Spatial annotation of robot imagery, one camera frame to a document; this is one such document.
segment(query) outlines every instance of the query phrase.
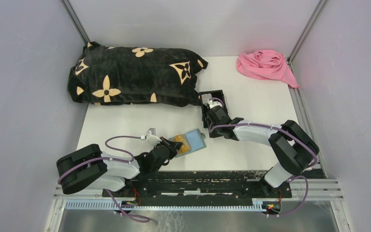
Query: gray wall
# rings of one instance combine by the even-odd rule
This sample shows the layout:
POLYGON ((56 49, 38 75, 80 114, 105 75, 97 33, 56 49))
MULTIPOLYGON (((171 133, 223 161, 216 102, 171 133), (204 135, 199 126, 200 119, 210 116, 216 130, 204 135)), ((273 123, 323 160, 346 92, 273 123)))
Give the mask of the gray wall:
POLYGON ((70 0, 92 41, 201 56, 274 49, 288 57, 318 0, 70 0))
POLYGON ((328 173, 371 231, 371 1, 329 1, 293 68, 328 173))
POLYGON ((66 91, 82 47, 60 1, 0 0, 0 232, 43 230, 85 115, 66 91))

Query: purple cable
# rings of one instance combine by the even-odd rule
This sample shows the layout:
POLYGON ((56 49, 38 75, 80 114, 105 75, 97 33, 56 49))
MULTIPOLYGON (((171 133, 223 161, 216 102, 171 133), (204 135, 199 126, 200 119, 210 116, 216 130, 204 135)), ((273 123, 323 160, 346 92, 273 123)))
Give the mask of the purple cable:
POLYGON ((216 100, 216 101, 218 101, 218 102, 221 103, 222 107, 224 107, 223 101, 221 99, 219 99, 219 98, 209 98, 208 100, 216 100))
POLYGON ((305 189, 305 195, 303 196, 302 201, 297 205, 297 207, 295 207, 295 208, 292 209, 292 210, 289 210, 288 212, 285 212, 285 213, 282 213, 282 214, 278 214, 278 215, 271 215, 271 214, 269 214, 269 216, 272 216, 272 217, 280 217, 280 216, 283 216, 283 215, 292 214, 293 212, 297 211, 299 208, 302 207, 303 203, 304 203, 305 200, 306 200, 306 197, 308 196, 308 190, 309 190, 308 180, 307 180, 304 176, 302 176, 302 175, 298 175, 298 176, 292 178, 291 180, 288 180, 288 182, 292 182, 293 180, 296 180, 296 179, 304 179, 304 180, 305 180, 306 189, 305 189))
POLYGON ((124 216, 130 218, 130 219, 133 220, 133 221, 140 222, 140 223, 147 223, 147 222, 150 221, 150 218, 148 218, 148 217, 146 217, 146 216, 135 215, 135 214, 130 215, 130 214, 126 213, 126 212, 122 209, 122 207, 120 207, 119 203, 117 203, 117 201, 116 201, 116 199, 114 198, 112 192, 111 192, 109 189, 105 189, 105 190, 106 190, 106 192, 110 195, 110 197, 112 198, 113 202, 116 204, 117 208, 119 208, 119 210, 120 210, 120 212, 121 212, 122 215, 124 215, 124 216))
POLYGON ((97 157, 97 158, 86 160, 83 163, 79 163, 78 165, 72 167, 71 169, 67 170, 63 175, 61 175, 59 177, 59 180, 57 180, 57 183, 60 185, 61 184, 60 182, 63 180, 63 178, 65 178, 67 175, 69 175, 71 172, 75 171, 76 169, 78 169, 80 167, 83 167, 85 165, 88 165, 91 162, 95 162, 95 161, 98 161, 98 160, 104 160, 104 159, 109 160, 110 158, 108 158, 108 157, 97 157))
MULTIPOLYGON (((140 137, 137 137, 137 136, 121 135, 121 136, 112 137, 112 138, 110 138, 110 139, 108 139, 108 140, 106 140, 106 141, 104 142, 104 144, 106 145, 106 147, 108 147, 108 148, 110 148, 110 149, 112 149, 112 150, 115 150, 115 151, 122 151, 122 152, 124 152, 124 153, 129 154, 129 155, 131 156, 131 160, 130 160, 130 162, 133 162, 133 161, 134 161, 134 155, 133 155, 131 152, 126 151, 126 150, 123 150, 123 149, 119 149, 119 148, 117 148, 117 147, 113 147, 113 146, 110 146, 110 145, 107 144, 107 143, 110 142, 111 140, 113 140, 113 139, 118 139, 118 138, 130 138, 130 139, 141 139, 141 138, 140 138, 140 137)), ((124 159, 118 159, 118 161, 128 163, 128 160, 124 160, 124 159)))
POLYGON ((318 157, 316 156, 316 154, 314 153, 314 151, 312 151, 307 145, 305 145, 301 140, 297 139, 295 136, 293 136, 292 134, 288 133, 287 131, 281 129, 281 128, 278 128, 278 127, 273 127, 273 126, 269 126, 269 125, 265 125, 265 124, 259 124, 259 123, 253 123, 253 122, 250 122, 250 123, 240 123, 240 124, 229 124, 229 125, 217 125, 217 126, 213 126, 212 128, 208 128, 208 130, 211 132, 213 132, 215 130, 215 128, 220 128, 220 127, 241 127, 241 126, 257 126, 257 127, 263 127, 263 128, 268 128, 268 129, 273 129, 273 130, 277 130, 285 135, 287 135, 288 137, 290 137, 291 139, 293 139, 295 142, 297 142, 299 145, 301 145, 303 148, 305 148, 305 150, 307 150, 313 157, 314 161, 313 163, 311 163, 308 167, 306 168, 310 168, 310 167, 313 167, 315 166, 317 163, 318 163, 318 157))

